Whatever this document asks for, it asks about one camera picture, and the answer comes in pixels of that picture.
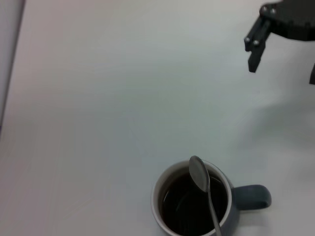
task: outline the robotic arm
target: robotic arm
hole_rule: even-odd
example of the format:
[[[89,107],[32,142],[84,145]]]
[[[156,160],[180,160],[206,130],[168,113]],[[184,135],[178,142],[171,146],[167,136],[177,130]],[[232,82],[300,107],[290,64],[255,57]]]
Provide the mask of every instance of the robotic arm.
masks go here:
[[[270,33],[300,41],[315,41],[315,0],[283,0],[265,4],[245,37],[245,50],[252,52],[248,66],[255,73]],[[310,84],[315,85],[315,66]]]

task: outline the gray mug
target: gray mug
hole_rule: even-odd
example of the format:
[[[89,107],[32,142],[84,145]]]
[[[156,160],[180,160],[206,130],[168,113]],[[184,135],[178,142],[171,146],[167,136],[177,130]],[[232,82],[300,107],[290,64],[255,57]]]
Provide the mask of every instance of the gray mug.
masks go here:
[[[223,219],[220,221],[223,236],[231,236],[239,221],[240,211],[267,208],[271,205],[269,190],[262,185],[249,185],[234,188],[230,180],[215,165],[204,161],[206,168],[212,176],[215,176],[224,185],[227,193],[227,209]],[[173,180],[189,172],[189,161],[182,161],[166,169],[157,180],[151,196],[151,207],[153,216],[159,226],[170,236],[181,236],[173,232],[163,221],[161,206],[163,197],[166,195]],[[216,236],[213,229],[204,236]]]

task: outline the white table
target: white table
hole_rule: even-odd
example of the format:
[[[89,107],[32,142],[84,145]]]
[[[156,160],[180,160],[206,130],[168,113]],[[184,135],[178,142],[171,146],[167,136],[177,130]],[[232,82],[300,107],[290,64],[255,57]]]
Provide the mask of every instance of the white table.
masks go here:
[[[198,155],[272,206],[236,236],[314,231],[312,43],[243,38],[262,0],[29,0],[0,143],[1,236],[161,236],[154,182]]]

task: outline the coffee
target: coffee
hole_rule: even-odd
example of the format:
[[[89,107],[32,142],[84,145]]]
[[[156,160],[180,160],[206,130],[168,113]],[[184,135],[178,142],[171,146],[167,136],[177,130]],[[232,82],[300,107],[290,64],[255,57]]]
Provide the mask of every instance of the coffee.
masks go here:
[[[221,221],[227,208],[227,193],[221,181],[210,173],[211,198]],[[214,229],[208,195],[193,182],[189,173],[176,178],[163,197],[161,215],[166,225],[183,236],[201,236]]]

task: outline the spoon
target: spoon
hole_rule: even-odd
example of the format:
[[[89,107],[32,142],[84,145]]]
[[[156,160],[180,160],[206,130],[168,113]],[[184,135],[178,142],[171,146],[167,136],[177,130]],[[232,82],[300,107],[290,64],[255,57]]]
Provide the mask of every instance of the spoon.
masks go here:
[[[192,156],[189,160],[189,173],[195,184],[203,192],[208,193],[209,208],[213,224],[215,225],[217,236],[222,236],[220,224],[217,218],[217,214],[212,204],[211,193],[210,193],[210,177],[207,168],[203,161],[197,157]]]

